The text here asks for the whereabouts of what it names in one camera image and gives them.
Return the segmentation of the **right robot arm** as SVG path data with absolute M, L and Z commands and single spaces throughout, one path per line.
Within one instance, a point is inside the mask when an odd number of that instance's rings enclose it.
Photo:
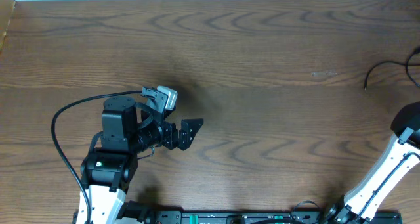
M 381 202 L 419 164 L 419 103 L 403 107 L 390 129 L 393 134 L 378 161 L 324 214 L 320 223 L 371 223 Z

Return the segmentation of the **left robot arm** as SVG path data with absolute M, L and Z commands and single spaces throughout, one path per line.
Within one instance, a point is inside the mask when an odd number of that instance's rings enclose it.
M 177 129 L 166 120 L 175 110 L 175 90 L 144 87 L 140 94 L 147 99 L 145 103 L 129 94 L 109 96 L 104 101 L 102 131 L 93 137 L 81 165 L 83 191 L 74 223 L 158 222 L 156 211 L 125 200 L 139 154 L 160 146 L 169 150 L 190 148 L 204 120 L 185 119 Z

